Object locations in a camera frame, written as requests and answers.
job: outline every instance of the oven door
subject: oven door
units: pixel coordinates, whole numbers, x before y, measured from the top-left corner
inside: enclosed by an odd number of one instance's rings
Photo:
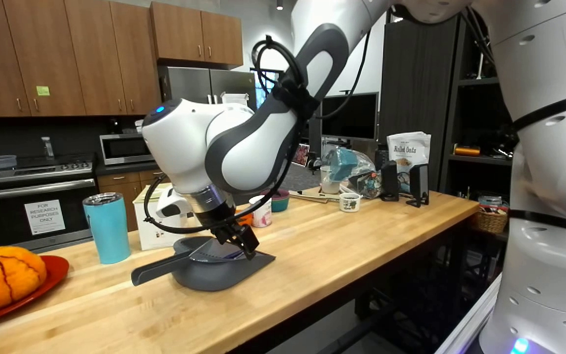
[[[46,251],[91,239],[83,198],[95,192],[93,176],[0,188],[0,245]]]

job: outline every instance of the stovetop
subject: stovetop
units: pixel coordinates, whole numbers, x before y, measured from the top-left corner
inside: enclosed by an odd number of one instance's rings
[[[19,164],[13,168],[0,168],[0,184],[11,182],[42,182],[46,178],[60,176],[91,176],[93,154],[26,154],[19,156]]]

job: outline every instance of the black cabinet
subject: black cabinet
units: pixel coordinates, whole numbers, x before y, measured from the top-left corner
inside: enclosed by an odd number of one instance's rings
[[[441,182],[457,35],[457,17],[439,25],[386,23],[380,141],[402,131],[431,133],[431,188]]]
[[[461,19],[455,76],[449,97],[441,190],[510,196],[516,141],[512,117],[492,64],[482,60],[475,35]],[[478,147],[480,154],[457,154],[455,145]]]

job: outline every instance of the kitchen backsplash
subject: kitchen backsplash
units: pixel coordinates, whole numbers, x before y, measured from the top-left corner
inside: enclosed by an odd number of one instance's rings
[[[44,154],[42,135],[50,135],[56,154],[95,153],[99,156],[99,133],[133,127],[138,117],[0,117],[0,153]]]

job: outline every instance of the white sign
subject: white sign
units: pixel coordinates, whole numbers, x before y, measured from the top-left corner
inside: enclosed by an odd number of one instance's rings
[[[32,233],[66,229],[62,200],[40,200],[24,206]]]
[[[225,103],[239,101],[239,103],[249,105],[249,94],[247,92],[223,92],[223,101]]]

